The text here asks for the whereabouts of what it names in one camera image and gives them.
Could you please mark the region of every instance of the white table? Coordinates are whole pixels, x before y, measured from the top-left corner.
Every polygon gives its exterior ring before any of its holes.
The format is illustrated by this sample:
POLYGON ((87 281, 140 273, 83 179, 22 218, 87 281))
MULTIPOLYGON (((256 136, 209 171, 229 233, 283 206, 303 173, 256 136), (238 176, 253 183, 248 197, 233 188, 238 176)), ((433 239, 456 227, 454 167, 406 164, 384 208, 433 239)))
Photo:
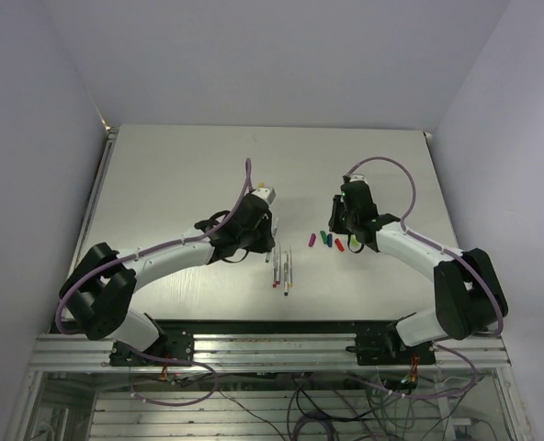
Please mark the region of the white table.
MULTIPOLYGON (((250 254, 239 265, 189 268, 158 280, 136 293, 131 306, 155 319, 396 319, 432 305, 432 284, 387 255, 340 253, 319 237, 319 230, 328 232, 342 175, 373 155, 402 162, 414 176, 418 197, 408 225, 456 245, 421 131, 125 125, 102 176, 83 249, 99 242, 116 249, 164 242, 230 209, 249 156, 254 184, 277 191, 277 238, 293 253, 289 296, 272 288, 265 258, 250 254), (317 242, 309 248, 312 232, 317 242)), ((411 190, 398 168, 374 162, 360 171, 380 213, 406 210, 411 190)))

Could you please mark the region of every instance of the orange object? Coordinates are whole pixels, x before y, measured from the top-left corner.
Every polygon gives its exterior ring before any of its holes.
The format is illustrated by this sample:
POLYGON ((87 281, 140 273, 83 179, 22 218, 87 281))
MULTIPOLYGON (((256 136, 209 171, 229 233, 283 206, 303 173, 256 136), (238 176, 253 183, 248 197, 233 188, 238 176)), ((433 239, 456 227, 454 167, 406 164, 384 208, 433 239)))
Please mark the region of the orange object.
POLYGON ((342 241, 340 241, 339 239, 335 238, 334 242, 335 242, 335 246, 337 246, 337 248, 339 249, 339 251, 343 252, 343 251, 346 250, 346 249, 344 248, 343 244, 342 244, 342 241))

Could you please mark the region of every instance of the metal frame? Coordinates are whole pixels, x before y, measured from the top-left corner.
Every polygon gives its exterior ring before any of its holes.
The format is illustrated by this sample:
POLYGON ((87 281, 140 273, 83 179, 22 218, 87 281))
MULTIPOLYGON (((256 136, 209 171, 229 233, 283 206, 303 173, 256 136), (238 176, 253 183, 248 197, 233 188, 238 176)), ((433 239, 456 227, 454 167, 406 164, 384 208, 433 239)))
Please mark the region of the metal frame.
MULTIPOLYGON (((86 235, 94 218, 96 203, 108 169, 118 129, 110 129, 95 183, 86 208, 83 226, 78 237, 71 271, 82 253, 86 235)), ((406 370, 407 365, 359 366, 355 354, 345 351, 353 345, 355 334, 195 334, 193 359, 209 363, 218 372, 299 372, 299 371, 355 371, 406 370)), ((112 367, 109 355, 114 342, 109 339, 92 342, 84 336, 44 334, 35 344, 28 364, 21 393, 6 441, 23 441, 37 409, 43 381, 52 372, 82 373, 157 373, 161 367, 112 367)), ((502 339, 470 338, 461 342, 446 342, 446 346, 467 355, 476 368, 489 368, 496 373, 497 389, 508 427, 515 441, 532 441, 531 425, 525 406, 519 397, 509 356, 502 339)), ((436 363, 422 365, 422 372, 436 374, 457 369, 465 372, 466 364, 450 353, 435 351, 436 363)), ((170 367, 170 372, 202 372, 200 367, 170 367)), ((447 400, 440 401, 440 412, 449 411, 447 400)), ((464 425, 462 418, 454 419, 450 427, 464 425)))

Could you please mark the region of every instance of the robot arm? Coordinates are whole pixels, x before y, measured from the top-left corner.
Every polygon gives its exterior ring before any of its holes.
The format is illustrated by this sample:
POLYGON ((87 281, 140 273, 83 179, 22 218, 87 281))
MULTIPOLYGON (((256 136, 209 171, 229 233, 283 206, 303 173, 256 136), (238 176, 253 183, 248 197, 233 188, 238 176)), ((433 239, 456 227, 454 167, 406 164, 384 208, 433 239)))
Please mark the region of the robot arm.
POLYGON ((429 239, 420 241, 403 230, 400 219, 379 215, 363 175, 352 175, 334 197, 331 232, 355 235, 377 253, 389 254, 434 282, 435 306, 398 321, 396 339, 406 346, 452 337, 457 340, 483 331, 496 320, 493 305, 482 286, 453 257, 458 255, 490 288, 503 316, 507 304, 489 256, 478 248, 463 251, 429 239), (451 253, 442 253, 445 249, 451 253))
MULTIPOLYGON (((166 337, 156 322, 146 314, 130 309, 135 292, 153 281, 192 266, 210 265, 231 257, 240 249, 267 253, 274 248, 269 207, 274 188, 258 188, 246 194, 238 209, 224 225, 218 218, 222 211, 181 236, 181 243, 114 265, 86 281, 68 300, 67 308, 90 340, 115 338, 142 352, 162 355, 166 337), (207 234, 203 239, 188 241, 207 234)), ((121 257, 138 254, 137 250, 113 250, 106 243, 93 246, 68 277, 60 291, 68 289, 90 271, 121 257)))

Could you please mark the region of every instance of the white wall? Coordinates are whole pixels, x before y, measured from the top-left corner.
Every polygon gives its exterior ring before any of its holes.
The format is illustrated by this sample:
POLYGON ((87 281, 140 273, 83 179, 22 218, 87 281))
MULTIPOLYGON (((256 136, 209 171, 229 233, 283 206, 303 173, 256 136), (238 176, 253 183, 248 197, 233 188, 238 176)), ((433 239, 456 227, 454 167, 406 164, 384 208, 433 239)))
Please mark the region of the white wall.
POLYGON ((39 0, 0 0, 0 439, 51 323, 104 139, 39 0))
POLYGON ((460 243, 485 247, 501 278, 505 341, 544 440, 544 0, 513 0, 432 153, 460 243))
POLYGON ((121 123, 433 131, 508 0, 46 0, 121 123))

